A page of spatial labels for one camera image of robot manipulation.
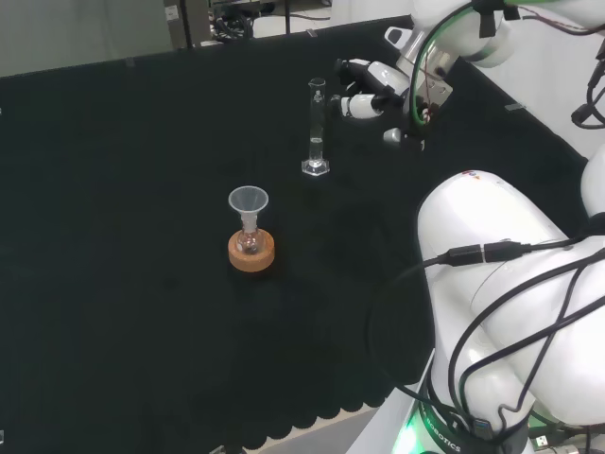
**black table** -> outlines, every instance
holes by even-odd
[[[203,453],[261,445],[392,388],[365,352],[372,297],[415,263],[432,187],[499,174],[569,235],[584,160],[459,62],[420,159],[382,145],[397,115],[333,125],[332,171],[302,175],[307,81],[336,58],[394,64],[407,18],[0,80],[0,428],[16,453]],[[244,275],[229,192],[269,193],[277,258]],[[420,283],[377,318],[381,359],[418,379]]]

